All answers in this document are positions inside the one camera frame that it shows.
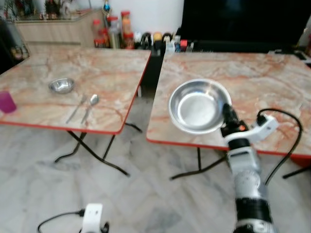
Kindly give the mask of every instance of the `metal spoon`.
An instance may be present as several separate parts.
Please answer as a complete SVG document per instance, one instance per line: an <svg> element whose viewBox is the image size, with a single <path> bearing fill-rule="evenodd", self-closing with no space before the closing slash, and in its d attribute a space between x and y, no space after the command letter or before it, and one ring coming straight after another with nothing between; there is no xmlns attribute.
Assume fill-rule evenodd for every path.
<svg viewBox="0 0 311 233"><path fill-rule="evenodd" d="M82 119L82 121L81 121L81 124L87 119L88 114L89 114L89 111L91 110L91 107L94 106L95 104L97 104L98 102L99 102L99 97L98 97L98 95L93 95L93 96L91 97L91 99L89 100L90 106L87 107L86 113L85 113L85 115L84 115L84 117L83 117L83 119Z"/></svg>
<svg viewBox="0 0 311 233"><path fill-rule="evenodd" d="M74 116L74 115L76 114L76 112L78 111L78 108L79 108L82 104L84 104L86 100L87 100L87 97L86 97L86 95L83 94L80 103L79 103L78 106L75 108L75 110L72 112L72 114L70 115L70 117L69 117L68 120L66 121L66 124L68 124L68 123L71 121L71 119L73 118L73 116Z"/></svg>

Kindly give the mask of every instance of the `stainless steel bowl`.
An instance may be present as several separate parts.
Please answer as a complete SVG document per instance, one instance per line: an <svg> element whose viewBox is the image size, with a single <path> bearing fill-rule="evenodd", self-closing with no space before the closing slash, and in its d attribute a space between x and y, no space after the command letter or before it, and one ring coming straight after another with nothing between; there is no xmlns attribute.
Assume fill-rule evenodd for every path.
<svg viewBox="0 0 311 233"><path fill-rule="evenodd" d="M58 79L49 84L50 90L60 94L67 94L73 90L74 80L66 78L66 79Z"/></svg>
<svg viewBox="0 0 311 233"><path fill-rule="evenodd" d="M231 105L228 91L218 82L195 79L172 93L169 112L173 124L190 134L210 133L222 126L223 105Z"/></svg>

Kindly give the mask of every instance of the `bowl rim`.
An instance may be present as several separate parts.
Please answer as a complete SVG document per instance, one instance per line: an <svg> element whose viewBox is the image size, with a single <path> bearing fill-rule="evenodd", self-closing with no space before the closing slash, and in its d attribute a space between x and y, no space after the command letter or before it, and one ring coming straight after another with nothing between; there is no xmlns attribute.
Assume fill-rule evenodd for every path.
<svg viewBox="0 0 311 233"><path fill-rule="evenodd" d="M173 99L173 96L176 94L176 92L182 88L183 86L189 84L189 83L194 83L194 82L204 82L204 83L212 83L214 85L216 85L220 90L222 90L225 95L227 96L228 100L229 100L229 105L232 105L232 101L231 101L231 97L230 97L230 94L229 92L227 91L227 89L222 85L220 84L219 82L217 81L214 81L212 79L192 79L192 80L189 80L189 81L186 81L184 83L182 83L181 85L179 85L171 94L170 96L170 99L169 99L169 104L168 104L168 109L169 109L169 114L170 114L170 117L171 117L171 121L172 123L177 127L179 128L180 130L186 132L186 133L190 133L190 134L195 134L195 135L201 135L201 134L207 134L207 133L211 133L211 132L214 132L216 130L218 130L223 124L223 123L219 123L217 124L215 127L211 128L211 129L208 129L208 130L191 130L187 127L185 127L184 125L180 124L176 118L173 116L173 113L171 111L171 104L172 104L172 99Z"/></svg>
<svg viewBox="0 0 311 233"><path fill-rule="evenodd" d="M51 81L51 82L49 83L49 89L50 89L51 91L55 92L55 93L61 93L61 94L62 94L62 92L58 92L58 91L55 91L54 89L52 89L52 85L53 85L55 82L63 81L63 80L67 80L67 81L72 82L71 88L68 89L68 90L71 91L71 90L74 88L74 86L75 86L75 82L74 82L74 80L73 80L72 78L61 78L61 79L56 79L56 80L54 80L54 81Z"/></svg>

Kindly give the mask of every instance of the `wooden cabinet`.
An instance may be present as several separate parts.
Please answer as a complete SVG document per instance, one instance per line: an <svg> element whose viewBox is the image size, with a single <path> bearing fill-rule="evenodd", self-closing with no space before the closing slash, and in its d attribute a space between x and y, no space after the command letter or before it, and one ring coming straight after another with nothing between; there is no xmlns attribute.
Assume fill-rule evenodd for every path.
<svg viewBox="0 0 311 233"><path fill-rule="evenodd" d="M93 47L92 24L102 19L101 10L93 10L76 19L64 20L21 20L16 22L24 43L30 52L38 46L72 45Z"/></svg>

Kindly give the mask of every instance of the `television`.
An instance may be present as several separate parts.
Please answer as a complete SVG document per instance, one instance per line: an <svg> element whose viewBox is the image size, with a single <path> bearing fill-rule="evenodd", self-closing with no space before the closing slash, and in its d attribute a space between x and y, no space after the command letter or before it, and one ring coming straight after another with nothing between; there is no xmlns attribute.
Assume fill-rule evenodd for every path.
<svg viewBox="0 0 311 233"><path fill-rule="evenodd" d="M311 0L185 0L181 38L207 50L289 48L310 15Z"/></svg>

